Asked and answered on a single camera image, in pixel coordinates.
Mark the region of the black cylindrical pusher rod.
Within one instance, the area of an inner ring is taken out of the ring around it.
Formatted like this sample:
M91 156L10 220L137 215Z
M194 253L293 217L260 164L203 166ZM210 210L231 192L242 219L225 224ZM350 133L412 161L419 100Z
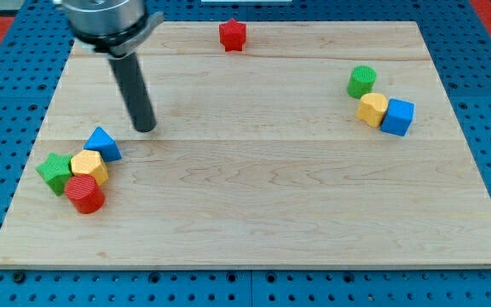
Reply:
M157 122L136 54L110 60L109 64L134 129L153 130Z

